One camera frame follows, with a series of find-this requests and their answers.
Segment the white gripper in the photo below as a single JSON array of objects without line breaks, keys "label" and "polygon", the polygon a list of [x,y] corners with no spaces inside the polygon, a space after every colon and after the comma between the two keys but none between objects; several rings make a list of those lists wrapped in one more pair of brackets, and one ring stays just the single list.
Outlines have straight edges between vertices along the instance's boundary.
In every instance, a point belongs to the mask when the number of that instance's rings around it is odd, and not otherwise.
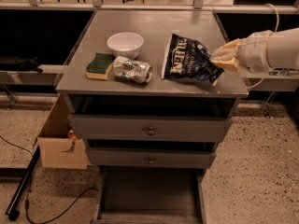
[{"label": "white gripper", "polygon": [[252,74],[270,72],[266,48],[271,34],[272,31],[266,30],[253,33],[246,39],[237,38],[226,43],[211,54],[211,62],[233,72],[241,72],[244,68]]}]

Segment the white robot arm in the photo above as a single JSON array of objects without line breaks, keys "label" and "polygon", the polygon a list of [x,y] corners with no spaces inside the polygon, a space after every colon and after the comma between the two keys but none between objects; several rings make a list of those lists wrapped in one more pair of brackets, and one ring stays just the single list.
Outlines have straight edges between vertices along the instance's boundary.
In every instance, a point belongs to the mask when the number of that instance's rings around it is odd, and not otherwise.
[{"label": "white robot arm", "polygon": [[216,49],[210,61],[220,67],[252,74],[276,69],[299,69],[299,28],[280,32],[256,32]]}]

